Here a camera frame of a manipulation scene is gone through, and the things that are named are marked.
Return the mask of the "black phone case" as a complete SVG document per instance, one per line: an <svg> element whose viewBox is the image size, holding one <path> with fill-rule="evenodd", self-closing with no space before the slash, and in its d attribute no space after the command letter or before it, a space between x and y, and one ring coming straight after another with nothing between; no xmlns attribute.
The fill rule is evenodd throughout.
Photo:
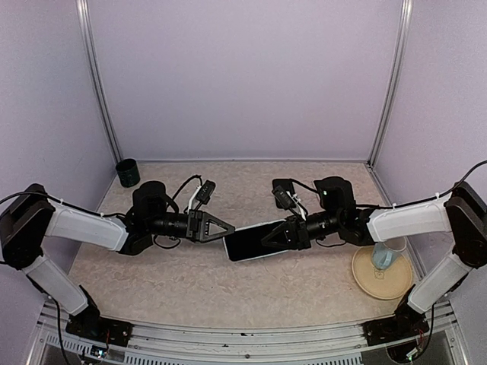
<svg viewBox="0 0 487 365"><path fill-rule="evenodd" d="M289 193L290 195L295 194L295 189L293 182L291 182L290 179L273 179L272 180L272 189L276 189L278 187L281 187L286 193ZM275 197L275 205L278 209L285 209L281 202ZM292 202L291 208L296 208L295 202Z"/></svg>

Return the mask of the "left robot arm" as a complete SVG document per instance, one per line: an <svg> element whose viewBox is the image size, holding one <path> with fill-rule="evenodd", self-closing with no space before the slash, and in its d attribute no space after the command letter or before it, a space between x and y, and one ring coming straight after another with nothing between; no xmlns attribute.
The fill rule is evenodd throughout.
<svg viewBox="0 0 487 365"><path fill-rule="evenodd" d="M233 225L201 210L215 184L198 186L181 211L166 186L157 180L143 183L132 193L132 206L122 214L89 211L49 195L34 183L9 196L1 214L1 251L5 264L23 272L51 296L84 336L99 338L107 330L91 295L75 284L50 257L49 241L90 244L125 256L137 256L154 245L158 236L210 243L235 231Z"/></svg>

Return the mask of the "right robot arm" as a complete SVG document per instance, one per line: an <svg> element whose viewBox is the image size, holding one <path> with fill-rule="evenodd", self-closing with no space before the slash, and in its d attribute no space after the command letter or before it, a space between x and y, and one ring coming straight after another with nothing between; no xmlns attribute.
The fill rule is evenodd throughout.
<svg viewBox="0 0 487 365"><path fill-rule="evenodd" d="M425 314L458 287L475 268L486 264L486 203L465 181L449 191L417 202L381 208L358 205L352 184L340 176L315 181L321 212L294 212L264 236L264 246L308 249L313 240L337 233L355 246L427 233L451 233L452 250L402 297L392 316L363 325L368 344L381 344L430 329Z"/></svg>

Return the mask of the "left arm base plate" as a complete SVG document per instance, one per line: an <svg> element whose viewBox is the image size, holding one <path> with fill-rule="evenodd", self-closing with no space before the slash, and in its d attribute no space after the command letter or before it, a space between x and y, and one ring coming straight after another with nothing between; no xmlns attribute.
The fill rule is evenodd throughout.
<svg viewBox="0 0 487 365"><path fill-rule="evenodd" d="M67 333L77 335L80 338L126 348L132 335L133 324L100 317L94 329L87 329L74 319L70 319L65 330Z"/></svg>

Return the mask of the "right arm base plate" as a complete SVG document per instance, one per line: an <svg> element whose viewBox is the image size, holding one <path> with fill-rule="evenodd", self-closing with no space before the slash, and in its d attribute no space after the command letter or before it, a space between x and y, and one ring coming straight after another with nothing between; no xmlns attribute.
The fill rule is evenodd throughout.
<svg viewBox="0 0 487 365"><path fill-rule="evenodd" d="M362 325L362 328L368 346L411 338L419 335L420 332L428 332L430 330L429 324L425 319L420 319L412 324L408 320L399 320L393 316L367 321Z"/></svg>

